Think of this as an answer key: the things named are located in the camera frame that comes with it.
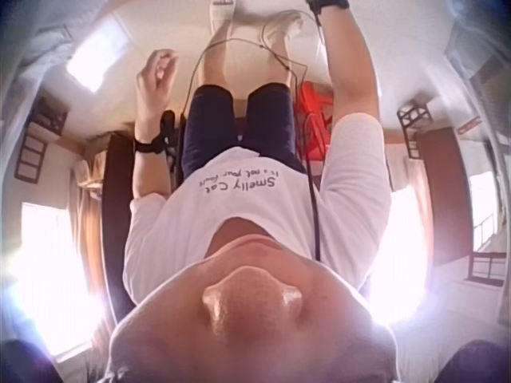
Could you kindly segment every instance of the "black wrist strap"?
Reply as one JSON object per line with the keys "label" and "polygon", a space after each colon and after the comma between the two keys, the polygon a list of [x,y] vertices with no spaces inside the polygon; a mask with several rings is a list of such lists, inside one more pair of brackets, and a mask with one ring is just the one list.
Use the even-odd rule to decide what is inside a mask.
{"label": "black wrist strap", "polygon": [[348,0],[307,0],[307,4],[311,8],[311,11],[316,16],[321,14],[321,9],[325,6],[338,6],[344,10],[350,8]]}
{"label": "black wrist strap", "polygon": [[135,140],[135,152],[160,154],[165,150],[165,135],[161,132],[151,144],[143,144]]}

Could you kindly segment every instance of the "man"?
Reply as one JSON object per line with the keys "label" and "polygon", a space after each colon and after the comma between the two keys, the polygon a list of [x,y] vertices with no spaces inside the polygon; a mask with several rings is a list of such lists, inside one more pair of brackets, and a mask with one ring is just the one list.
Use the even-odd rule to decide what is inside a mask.
{"label": "man", "polygon": [[[248,98],[238,142],[210,49],[184,137],[186,180],[171,195],[154,148],[172,97],[177,55],[156,51],[137,78],[137,147],[125,286],[138,307],[116,329],[107,377],[121,382],[389,382],[390,332],[357,290],[390,209],[374,70],[343,0],[313,2],[334,90],[331,147],[320,190],[321,263],[314,260],[311,195],[295,156],[291,75],[268,54],[267,84]],[[270,27],[286,57],[297,14]],[[227,37],[228,24],[212,44]]]}

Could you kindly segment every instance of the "bright window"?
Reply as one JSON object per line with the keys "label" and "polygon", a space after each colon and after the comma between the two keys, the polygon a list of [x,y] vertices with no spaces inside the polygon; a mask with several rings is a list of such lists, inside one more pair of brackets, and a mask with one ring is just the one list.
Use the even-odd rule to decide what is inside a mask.
{"label": "bright window", "polygon": [[428,251],[414,189],[392,193],[389,224],[374,262],[369,304],[385,323],[410,317],[425,293]]}
{"label": "bright window", "polygon": [[498,200],[493,172],[470,177],[472,198],[473,250],[480,250],[497,233]]}
{"label": "bright window", "polygon": [[87,290],[68,211],[23,204],[22,248],[11,273],[16,302],[53,356],[90,343],[102,309]]}

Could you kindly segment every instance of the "wire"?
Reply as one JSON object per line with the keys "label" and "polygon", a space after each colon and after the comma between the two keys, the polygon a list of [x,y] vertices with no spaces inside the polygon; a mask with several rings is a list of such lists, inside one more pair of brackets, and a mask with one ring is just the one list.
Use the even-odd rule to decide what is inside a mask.
{"label": "wire", "polygon": [[[181,118],[184,118],[184,114],[186,113],[186,109],[188,108],[188,104],[190,102],[190,97],[192,95],[193,81],[195,80],[195,76],[197,74],[197,70],[199,69],[200,63],[202,62],[205,54],[210,49],[213,49],[213,48],[215,48],[215,47],[217,47],[219,45],[222,45],[222,44],[227,44],[230,41],[241,41],[241,42],[244,42],[244,43],[247,43],[247,44],[255,45],[255,46],[258,46],[261,49],[265,49],[269,53],[273,54],[275,59],[282,65],[282,67],[284,67],[287,71],[289,71],[291,73],[291,75],[293,77],[293,82],[294,82],[294,85],[295,85],[295,99],[298,100],[298,98],[299,98],[299,89],[300,89],[301,85],[305,82],[305,78],[307,76],[307,73],[308,73],[308,70],[309,70],[309,66],[306,65],[306,64],[303,64],[301,62],[297,62],[297,61],[291,60],[289,57],[286,57],[286,56],[283,56],[281,54],[278,54],[277,52],[275,52],[269,46],[269,44],[266,41],[266,37],[265,37],[266,28],[269,25],[269,23],[272,22],[275,18],[277,18],[281,14],[285,14],[285,13],[300,13],[300,14],[304,14],[305,16],[310,18],[315,23],[315,25],[317,25],[317,27],[318,27],[319,40],[322,42],[323,45],[325,45],[325,42],[323,40],[323,35],[321,33],[321,29],[319,27],[318,22],[309,13],[303,12],[302,10],[284,10],[284,11],[281,11],[281,12],[271,16],[264,23],[263,28],[261,30],[260,40],[261,40],[262,44],[257,43],[257,42],[253,42],[253,41],[245,39],[245,38],[227,38],[227,39],[224,39],[222,41],[217,41],[215,43],[212,43],[211,45],[207,46],[202,51],[202,53],[199,56],[199,59],[197,60],[197,63],[195,64],[195,67],[193,68],[192,77],[190,79],[190,84],[189,84],[188,92],[187,92],[187,95],[186,95],[186,100],[184,102],[183,112],[181,113]],[[291,64],[305,68],[305,70],[303,71],[303,75],[302,75],[302,78],[301,78],[300,81],[299,81],[299,78],[298,78],[298,75],[296,74],[296,72],[291,68]],[[306,141],[305,141],[305,128],[307,126],[307,122],[315,114],[314,113],[308,113],[305,116],[305,119],[304,119],[303,123],[301,124],[301,126],[300,126],[300,123],[298,122],[298,119],[297,119],[295,113],[293,113],[293,114],[294,114],[294,118],[295,118],[295,128],[299,128],[299,133],[300,133],[299,136],[300,136],[300,140],[301,140],[301,143],[297,142],[297,144],[301,147],[301,149],[302,149],[301,152],[305,153],[304,156],[305,156],[305,162],[306,162],[307,178],[308,178],[308,183],[309,183],[309,192],[311,193],[311,206],[312,206],[312,214],[313,214],[313,221],[314,221],[315,259],[316,259],[316,261],[321,262],[321,242],[320,242],[320,237],[319,237],[320,236],[320,226],[319,226],[318,203],[317,203],[317,199],[316,199],[316,195],[315,195],[314,182],[312,180],[311,161],[309,159],[309,154],[308,154],[307,149],[306,149]]]}
{"label": "wire", "polygon": [[289,65],[286,65],[283,63],[283,59],[285,59],[286,61],[289,61],[290,63],[292,64],[295,64],[295,65],[298,65],[298,66],[302,66],[305,68],[305,71],[304,71],[304,74],[302,76],[302,81],[301,83],[303,83],[304,79],[305,79],[305,76],[307,75],[307,71],[308,71],[308,65],[306,64],[303,64],[301,62],[297,62],[297,61],[293,61],[285,56],[282,56],[282,55],[279,55],[277,52],[275,52],[273,49],[271,49],[270,47],[268,46],[265,46],[265,44],[259,44],[257,42],[253,42],[251,40],[248,40],[246,38],[227,38],[225,40],[221,40],[221,41],[217,41],[211,45],[208,45],[203,51],[202,53],[200,54],[199,56],[199,59],[197,60],[197,63],[195,64],[195,67],[193,68],[193,71],[192,71],[192,78],[190,80],[190,85],[188,87],[188,91],[187,91],[187,94],[186,94],[186,99],[185,99],[185,102],[184,102],[184,107],[183,107],[183,112],[181,114],[184,115],[184,113],[186,112],[186,109],[188,108],[188,104],[190,102],[190,96],[192,95],[192,88],[193,88],[193,81],[195,80],[195,76],[197,75],[197,70],[199,69],[199,66],[200,66],[200,63],[202,62],[202,59],[204,58],[204,56],[206,55],[206,53],[210,50],[210,49],[213,49],[219,45],[223,45],[223,44],[227,44],[228,42],[231,42],[231,41],[241,41],[241,42],[245,42],[247,44],[251,44],[251,45],[255,45],[261,49],[265,49],[267,50],[268,52],[272,53],[275,57],[277,57],[277,61],[287,70],[289,70],[291,72],[291,75],[294,77],[295,79],[295,85],[298,84],[298,76],[296,75],[296,73],[290,68]]}
{"label": "wire", "polygon": [[312,219],[314,221],[314,238],[315,238],[315,260],[321,262],[321,240],[320,240],[320,223],[319,223],[319,209],[318,209],[318,201],[316,199],[314,182],[312,179],[312,170],[311,170],[311,160],[309,159],[309,152],[307,151],[305,144],[305,128],[307,127],[307,123],[309,119],[313,116],[316,116],[314,113],[308,113],[303,120],[300,137],[302,141],[302,151],[305,153],[305,164],[307,170],[307,178],[309,179],[309,192],[311,193],[311,205],[312,205]]}

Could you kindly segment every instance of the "sleeve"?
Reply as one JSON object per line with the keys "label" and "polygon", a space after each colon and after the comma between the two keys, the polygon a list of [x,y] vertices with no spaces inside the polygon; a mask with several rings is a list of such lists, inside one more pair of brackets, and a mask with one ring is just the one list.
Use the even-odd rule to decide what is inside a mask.
{"label": "sleeve", "polygon": [[390,214],[390,181],[383,129],[365,113],[345,116],[334,128],[320,195],[335,217],[339,244],[329,266],[359,288],[365,281]]}
{"label": "sleeve", "polygon": [[165,198],[158,194],[134,199],[130,204],[131,226],[125,247],[123,282],[132,300],[138,304],[152,290],[151,267],[147,255],[152,254],[146,241],[156,219],[165,205]]}

